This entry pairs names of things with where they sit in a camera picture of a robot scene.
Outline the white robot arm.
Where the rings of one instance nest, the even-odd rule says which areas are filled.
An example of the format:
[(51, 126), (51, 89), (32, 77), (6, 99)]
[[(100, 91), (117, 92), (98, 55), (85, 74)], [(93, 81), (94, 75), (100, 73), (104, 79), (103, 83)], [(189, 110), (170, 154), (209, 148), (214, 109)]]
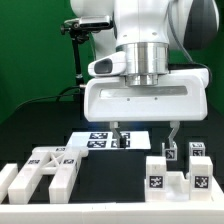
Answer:
[(215, 0), (70, 0), (72, 27), (92, 34), (96, 59), (88, 65), (84, 114), (108, 122), (119, 147), (121, 122), (181, 121), (207, 115), (210, 71), (194, 61), (172, 69), (168, 52), (200, 49), (219, 27)]

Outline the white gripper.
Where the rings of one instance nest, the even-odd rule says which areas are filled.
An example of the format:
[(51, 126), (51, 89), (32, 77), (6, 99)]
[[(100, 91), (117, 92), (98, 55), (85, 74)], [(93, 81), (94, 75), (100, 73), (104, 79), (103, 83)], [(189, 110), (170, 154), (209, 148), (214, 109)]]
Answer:
[(118, 148), (126, 147), (118, 122), (171, 121), (168, 147), (174, 147), (179, 121), (203, 120), (207, 116), (205, 68), (172, 70), (155, 86), (128, 87), (122, 76), (93, 78), (87, 83), (84, 115), (90, 122), (110, 122)]

